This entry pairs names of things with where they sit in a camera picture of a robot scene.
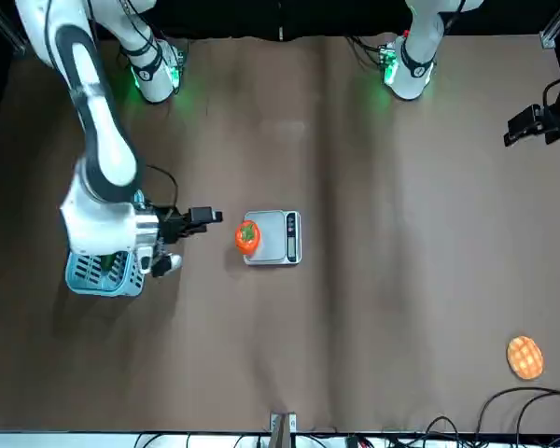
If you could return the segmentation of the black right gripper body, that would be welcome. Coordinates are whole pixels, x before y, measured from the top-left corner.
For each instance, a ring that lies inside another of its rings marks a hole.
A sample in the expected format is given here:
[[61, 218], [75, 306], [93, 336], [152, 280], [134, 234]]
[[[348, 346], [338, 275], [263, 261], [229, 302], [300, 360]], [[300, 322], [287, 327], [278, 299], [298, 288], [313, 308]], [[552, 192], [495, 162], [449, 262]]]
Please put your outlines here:
[[158, 239], [165, 245], [173, 245], [182, 238], [190, 236], [190, 213], [181, 213], [177, 208], [156, 208], [159, 221]]

